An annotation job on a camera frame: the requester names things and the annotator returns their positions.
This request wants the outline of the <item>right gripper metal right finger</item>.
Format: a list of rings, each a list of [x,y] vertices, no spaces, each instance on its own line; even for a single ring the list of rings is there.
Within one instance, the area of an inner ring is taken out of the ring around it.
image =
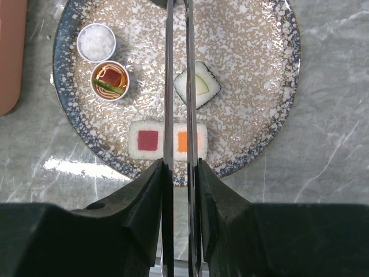
[[[193,2],[186,1],[190,276],[367,276],[368,206],[251,203],[198,157]]]

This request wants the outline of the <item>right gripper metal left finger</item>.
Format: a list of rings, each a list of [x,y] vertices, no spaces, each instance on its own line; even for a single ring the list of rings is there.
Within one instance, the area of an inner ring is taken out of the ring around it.
[[[148,276],[163,232],[162,160],[84,209],[1,204],[2,276]]]

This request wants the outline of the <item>red sushi roll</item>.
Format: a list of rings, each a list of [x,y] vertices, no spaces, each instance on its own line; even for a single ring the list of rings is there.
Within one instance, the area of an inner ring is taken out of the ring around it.
[[[156,121],[133,121],[128,132],[128,153],[135,160],[163,157],[164,124]]]

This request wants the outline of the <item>orange sushi roll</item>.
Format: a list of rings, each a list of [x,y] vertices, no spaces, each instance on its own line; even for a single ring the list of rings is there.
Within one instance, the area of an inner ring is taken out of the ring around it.
[[[198,157],[206,159],[208,153],[208,130],[205,125],[197,124],[197,151]],[[187,125],[174,124],[174,160],[187,160]]]

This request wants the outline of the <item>cucumber sushi roll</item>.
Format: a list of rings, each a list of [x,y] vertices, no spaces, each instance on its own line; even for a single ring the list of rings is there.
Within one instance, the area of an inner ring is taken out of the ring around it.
[[[174,88],[179,97],[186,104],[186,81],[187,70],[185,69],[181,74],[174,79]],[[207,104],[213,97],[221,91],[221,85],[215,78],[214,74],[209,68],[200,60],[195,62],[195,96],[196,109]]]

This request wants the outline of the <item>small noodle soup cup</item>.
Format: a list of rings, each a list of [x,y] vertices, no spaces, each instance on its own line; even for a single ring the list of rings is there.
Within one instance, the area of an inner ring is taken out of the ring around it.
[[[98,98],[114,102],[121,100],[127,94],[130,76],[126,68],[119,62],[104,61],[93,68],[90,85]]]

